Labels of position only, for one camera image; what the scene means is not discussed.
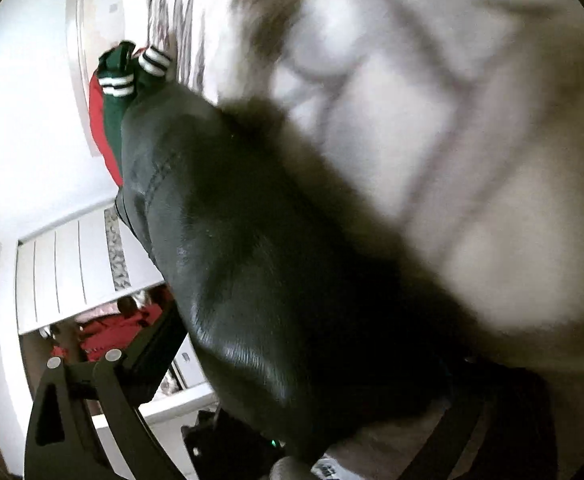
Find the black leather jacket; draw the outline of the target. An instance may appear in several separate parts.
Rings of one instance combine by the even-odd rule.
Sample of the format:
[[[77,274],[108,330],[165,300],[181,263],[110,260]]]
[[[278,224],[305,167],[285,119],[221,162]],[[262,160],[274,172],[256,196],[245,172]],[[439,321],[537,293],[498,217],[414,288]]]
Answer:
[[[469,319],[286,172],[267,108],[177,84],[126,100],[117,207],[234,417],[366,479],[553,479],[549,391],[478,355]]]

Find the green striped jacket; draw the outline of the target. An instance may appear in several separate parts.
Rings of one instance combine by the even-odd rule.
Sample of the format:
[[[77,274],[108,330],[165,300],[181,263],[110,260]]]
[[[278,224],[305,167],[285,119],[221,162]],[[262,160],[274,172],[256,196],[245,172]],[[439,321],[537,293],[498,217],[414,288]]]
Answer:
[[[164,84],[173,59],[159,48],[137,50],[131,41],[121,41],[104,52],[95,71],[104,97],[104,128],[123,179],[122,123],[126,110],[140,93]]]

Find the red hanging clothes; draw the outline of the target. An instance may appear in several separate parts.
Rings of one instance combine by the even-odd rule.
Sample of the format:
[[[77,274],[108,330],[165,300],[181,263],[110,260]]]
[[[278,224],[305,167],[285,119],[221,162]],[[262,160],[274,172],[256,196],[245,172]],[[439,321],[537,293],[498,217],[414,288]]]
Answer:
[[[50,356],[68,362],[97,362],[109,350],[125,350],[135,336],[160,318],[173,300],[172,292],[164,284],[150,288],[147,294],[148,301],[142,306],[133,296],[124,296],[116,300],[114,313],[59,328]]]

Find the white sliding wardrobe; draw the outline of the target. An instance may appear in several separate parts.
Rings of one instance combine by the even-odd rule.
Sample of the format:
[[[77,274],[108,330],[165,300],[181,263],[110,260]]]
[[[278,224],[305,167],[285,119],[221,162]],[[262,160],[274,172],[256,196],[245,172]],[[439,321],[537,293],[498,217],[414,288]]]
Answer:
[[[164,285],[162,274],[120,219],[114,203],[100,205],[21,240],[15,257],[15,315],[32,399],[45,364],[42,356],[27,362],[25,349],[27,342],[34,344],[39,331],[115,304],[120,297],[132,296],[137,302],[150,299],[151,288],[160,285]],[[152,401],[141,404],[141,414],[150,424],[216,401],[192,355],[189,336],[179,350],[173,369],[186,388],[172,400],[158,391]]]

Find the red quilt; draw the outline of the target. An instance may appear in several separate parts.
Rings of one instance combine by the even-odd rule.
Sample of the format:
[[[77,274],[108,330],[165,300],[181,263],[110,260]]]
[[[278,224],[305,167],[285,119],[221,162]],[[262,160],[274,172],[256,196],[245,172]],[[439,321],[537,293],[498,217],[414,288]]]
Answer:
[[[103,158],[112,180],[120,188],[123,185],[123,179],[112,148],[106,138],[106,128],[104,128],[104,97],[96,73],[92,74],[89,83],[88,114],[92,140],[97,145],[98,151]]]

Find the beige bed headboard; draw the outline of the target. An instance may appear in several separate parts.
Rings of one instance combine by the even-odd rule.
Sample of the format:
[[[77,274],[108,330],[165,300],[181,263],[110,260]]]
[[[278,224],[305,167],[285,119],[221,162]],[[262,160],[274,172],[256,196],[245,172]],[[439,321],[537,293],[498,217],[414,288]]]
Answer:
[[[66,0],[65,28],[78,116],[89,153],[99,157],[89,123],[89,81],[99,56],[124,38],[123,0]]]

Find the floral plush bed blanket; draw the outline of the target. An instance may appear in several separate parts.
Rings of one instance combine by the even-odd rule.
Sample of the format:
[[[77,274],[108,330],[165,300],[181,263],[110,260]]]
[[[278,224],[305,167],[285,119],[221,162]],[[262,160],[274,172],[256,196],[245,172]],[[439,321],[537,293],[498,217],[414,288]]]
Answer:
[[[224,113],[267,108],[283,168],[549,391],[584,479],[584,0],[206,0]]]

